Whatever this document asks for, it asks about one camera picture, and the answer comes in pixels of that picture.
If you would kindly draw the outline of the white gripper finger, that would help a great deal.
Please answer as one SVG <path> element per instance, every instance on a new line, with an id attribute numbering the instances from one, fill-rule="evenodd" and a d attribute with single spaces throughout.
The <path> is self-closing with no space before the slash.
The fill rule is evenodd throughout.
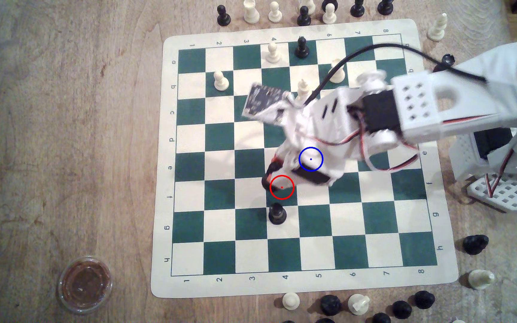
<path id="1" fill-rule="evenodd" d="M 289 145 L 281 145 L 275 151 L 275 154 L 272 158 L 272 162 L 277 162 L 278 164 L 284 164 L 284 160 L 289 153 L 292 152 L 292 146 Z"/>
<path id="2" fill-rule="evenodd" d="M 278 170 L 265 174 L 265 188 L 292 188 L 304 183 L 304 179 L 295 173 Z"/>

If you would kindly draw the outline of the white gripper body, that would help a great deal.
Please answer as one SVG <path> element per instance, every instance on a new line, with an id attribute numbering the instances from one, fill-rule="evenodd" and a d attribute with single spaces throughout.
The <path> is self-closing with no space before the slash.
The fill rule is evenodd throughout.
<path id="1" fill-rule="evenodd" d="M 292 146 L 292 152 L 281 170 L 302 177 L 305 185 L 332 186 L 341 178 L 357 147 L 358 123 L 347 106 L 362 93 L 339 87 L 306 106 L 298 105 L 292 97 L 285 99 L 282 127 L 286 139 L 282 145 Z"/>

